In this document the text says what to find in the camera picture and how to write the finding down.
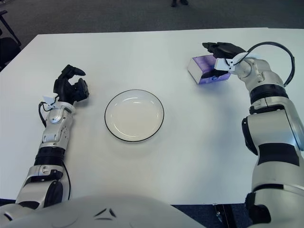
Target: purple box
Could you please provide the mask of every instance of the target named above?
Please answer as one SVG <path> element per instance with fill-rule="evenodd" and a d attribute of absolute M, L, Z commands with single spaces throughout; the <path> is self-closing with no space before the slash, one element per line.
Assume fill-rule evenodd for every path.
<path fill-rule="evenodd" d="M 206 84 L 211 82 L 227 80 L 230 73 L 221 76 L 213 74 L 216 59 L 213 55 L 194 57 L 190 60 L 188 71 L 197 84 Z"/>

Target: shoe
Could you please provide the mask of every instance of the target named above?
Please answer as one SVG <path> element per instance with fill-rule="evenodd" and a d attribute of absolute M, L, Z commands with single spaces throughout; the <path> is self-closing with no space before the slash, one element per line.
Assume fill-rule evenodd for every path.
<path fill-rule="evenodd" d="M 188 6 L 189 4 L 187 0 L 180 0 L 180 3 L 185 6 Z"/>
<path fill-rule="evenodd" d="M 172 7 L 176 7 L 176 6 L 177 6 L 176 0 L 173 0 L 173 1 L 172 1 L 171 6 L 172 6 Z"/>

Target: black chair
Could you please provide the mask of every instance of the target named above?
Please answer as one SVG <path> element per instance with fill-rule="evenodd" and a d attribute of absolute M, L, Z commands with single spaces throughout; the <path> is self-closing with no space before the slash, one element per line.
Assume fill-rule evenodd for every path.
<path fill-rule="evenodd" d="M 6 66 L 8 62 L 10 62 L 14 57 L 16 57 L 17 54 L 21 51 L 21 42 L 16 37 L 13 30 L 10 28 L 10 26 L 7 24 L 5 19 L 3 18 L 3 14 L 6 14 L 7 11 L 1 11 L 0 12 L 0 21 L 4 24 L 6 29 L 10 32 L 10 34 L 15 38 L 14 41 L 11 37 L 4 37 L 0 38 L 0 71 Z"/>

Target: dark gray carpet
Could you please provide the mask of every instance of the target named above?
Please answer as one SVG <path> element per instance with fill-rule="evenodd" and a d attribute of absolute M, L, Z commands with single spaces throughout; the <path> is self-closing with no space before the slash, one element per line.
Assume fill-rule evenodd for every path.
<path fill-rule="evenodd" d="M 304 29 L 303 0 L 12 0 L 0 10 L 27 45 L 37 34 L 212 28 Z"/>

